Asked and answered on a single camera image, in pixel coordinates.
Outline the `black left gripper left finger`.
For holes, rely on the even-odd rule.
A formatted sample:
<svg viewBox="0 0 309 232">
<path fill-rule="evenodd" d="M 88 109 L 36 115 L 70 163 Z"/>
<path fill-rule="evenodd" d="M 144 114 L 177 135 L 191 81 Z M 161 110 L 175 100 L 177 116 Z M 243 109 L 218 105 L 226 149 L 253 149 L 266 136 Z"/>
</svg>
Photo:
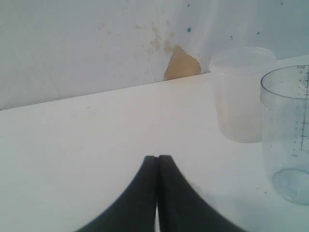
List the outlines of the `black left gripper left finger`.
<svg viewBox="0 0 309 232">
<path fill-rule="evenodd" d="M 158 158 L 146 156 L 125 191 L 80 232 L 154 232 Z"/>
</svg>

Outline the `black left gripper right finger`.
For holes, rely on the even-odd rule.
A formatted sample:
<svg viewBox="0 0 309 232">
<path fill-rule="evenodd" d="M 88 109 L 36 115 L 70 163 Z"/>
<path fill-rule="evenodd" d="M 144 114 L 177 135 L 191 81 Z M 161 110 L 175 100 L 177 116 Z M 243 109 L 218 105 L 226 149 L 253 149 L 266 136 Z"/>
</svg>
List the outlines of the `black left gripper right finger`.
<svg viewBox="0 0 309 232">
<path fill-rule="evenodd" d="M 162 232 L 242 232 L 191 187 L 172 156 L 158 158 L 157 207 Z"/>
</svg>

